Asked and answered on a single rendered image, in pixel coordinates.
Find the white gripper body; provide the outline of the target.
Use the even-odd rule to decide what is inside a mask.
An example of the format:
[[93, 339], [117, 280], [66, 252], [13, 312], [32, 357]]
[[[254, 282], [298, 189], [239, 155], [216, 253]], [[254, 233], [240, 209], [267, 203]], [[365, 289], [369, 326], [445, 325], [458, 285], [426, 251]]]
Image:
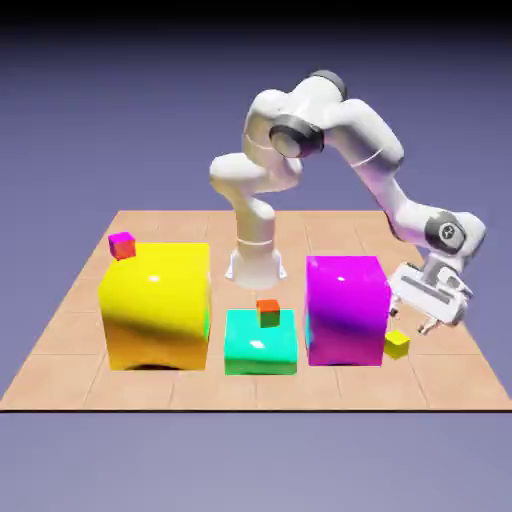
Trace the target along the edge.
[[423, 272], [409, 263], [402, 263], [388, 278], [392, 295], [425, 315], [445, 325], [457, 325], [468, 306], [465, 295], [442, 282], [428, 284]]

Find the small yellow cube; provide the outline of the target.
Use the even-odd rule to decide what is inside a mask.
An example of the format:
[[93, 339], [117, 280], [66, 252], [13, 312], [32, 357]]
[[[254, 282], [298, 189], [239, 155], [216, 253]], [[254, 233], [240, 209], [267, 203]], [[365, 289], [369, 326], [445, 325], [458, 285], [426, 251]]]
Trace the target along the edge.
[[399, 330], [388, 331], [385, 335], [384, 352], [393, 359], [404, 357], [409, 352], [410, 337]]

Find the small orange cube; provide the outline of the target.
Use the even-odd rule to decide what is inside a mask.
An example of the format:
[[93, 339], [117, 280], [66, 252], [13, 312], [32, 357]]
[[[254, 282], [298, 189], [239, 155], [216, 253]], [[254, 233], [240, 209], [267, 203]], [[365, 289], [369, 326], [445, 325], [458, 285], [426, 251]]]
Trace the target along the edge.
[[276, 299], [258, 299], [256, 311], [260, 328], [273, 328], [280, 325], [280, 306]]

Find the small magenta cube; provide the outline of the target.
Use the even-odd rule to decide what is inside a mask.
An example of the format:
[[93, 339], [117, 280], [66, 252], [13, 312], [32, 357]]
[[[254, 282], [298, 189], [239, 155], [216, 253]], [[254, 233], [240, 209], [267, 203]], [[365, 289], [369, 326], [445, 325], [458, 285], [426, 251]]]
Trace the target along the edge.
[[132, 258], [136, 255], [136, 241], [130, 232], [110, 234], [108, 242], [110, 253], [117, 261]]

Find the large magenta box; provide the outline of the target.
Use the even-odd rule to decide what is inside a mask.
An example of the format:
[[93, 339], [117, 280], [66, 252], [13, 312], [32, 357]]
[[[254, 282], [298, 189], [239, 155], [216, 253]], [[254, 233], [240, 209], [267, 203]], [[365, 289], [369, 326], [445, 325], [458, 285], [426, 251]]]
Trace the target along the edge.
[[309, 364], [381, 365], [390, 299], [377, 257], [309, 256], [304, 301]]

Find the large cyan box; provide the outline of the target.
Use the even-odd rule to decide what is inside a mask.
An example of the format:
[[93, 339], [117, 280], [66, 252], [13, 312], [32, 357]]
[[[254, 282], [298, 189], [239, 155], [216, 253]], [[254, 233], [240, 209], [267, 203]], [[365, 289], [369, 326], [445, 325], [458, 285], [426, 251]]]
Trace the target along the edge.
[[254, 309], [231, 309], [226, 314], [224, 371], [226, 375], [293, 375], [298, 344], [295, 314], [280, 312], [280, 323], [260, 327]]

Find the large yellow box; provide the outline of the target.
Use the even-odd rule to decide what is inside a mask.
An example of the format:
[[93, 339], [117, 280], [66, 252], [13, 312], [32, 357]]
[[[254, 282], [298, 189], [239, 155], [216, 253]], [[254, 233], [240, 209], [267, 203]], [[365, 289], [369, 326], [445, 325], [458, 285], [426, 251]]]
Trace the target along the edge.
[[211, 326], [210, 247], [137, 243], [98, 288], [110, 368], [203, 370]]

